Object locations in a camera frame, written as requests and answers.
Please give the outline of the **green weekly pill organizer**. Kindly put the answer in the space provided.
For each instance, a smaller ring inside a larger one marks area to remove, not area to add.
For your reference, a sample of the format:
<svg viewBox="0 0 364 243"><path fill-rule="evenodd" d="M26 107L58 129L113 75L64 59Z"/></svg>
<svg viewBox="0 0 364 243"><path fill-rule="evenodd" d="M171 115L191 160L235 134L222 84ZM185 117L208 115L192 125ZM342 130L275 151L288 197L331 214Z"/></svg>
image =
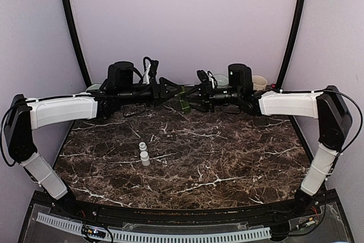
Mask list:
<svg viewBox="0 0 364 243"><path fill-rule="evenodd" d="M179 99L179 103L180 103L180 106L181 106L181 111L184 114L190 113L191 112L191 107L189 105L189 102L185 98L185 87L184 86L182 86L180 88L180 92L178 93L178 99Z"/></svg>

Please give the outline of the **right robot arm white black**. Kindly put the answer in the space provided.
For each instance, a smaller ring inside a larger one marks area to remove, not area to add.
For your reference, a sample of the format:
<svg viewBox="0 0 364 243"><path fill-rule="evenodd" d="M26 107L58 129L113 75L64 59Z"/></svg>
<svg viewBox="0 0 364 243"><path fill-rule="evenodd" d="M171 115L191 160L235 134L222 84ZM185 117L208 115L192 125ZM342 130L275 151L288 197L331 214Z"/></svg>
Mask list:
<svg viewBox="0 0 364 243"><path fill-rule="evenodd" d="M216 88L214 80L205 71L197 71L200 84L183 95L192 106L202 112L213 112L216 106L232 104L251 116L302 116L318 120L318 149L305 176L300 195L290 205L296 217L302 217L312 208L317 193L343 151L352 116L343 95L334 85L323 90L283 91L275 88L253 88L251 68L244 64L228 66L227 88Z"/></svg>

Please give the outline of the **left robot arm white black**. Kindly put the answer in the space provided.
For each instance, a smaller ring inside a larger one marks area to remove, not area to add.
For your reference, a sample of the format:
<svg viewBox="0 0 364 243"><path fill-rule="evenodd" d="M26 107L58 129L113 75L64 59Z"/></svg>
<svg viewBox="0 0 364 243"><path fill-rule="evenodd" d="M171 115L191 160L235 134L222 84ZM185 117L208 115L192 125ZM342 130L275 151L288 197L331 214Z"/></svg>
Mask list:
<svg viewBox="0 0 364 243"><path fill-rule="evenodd" d="M80 214L72 191L38 152L32 132L41 127L74 120L109 118L125 105L158 106L182 91L182 87L157 78L159 62L143 59L143 72L130 61L108 67L106 80L86 92L46 98L25 98L18 94L1 121L1 153L26 172L56 201L68 218Z"/></svg>

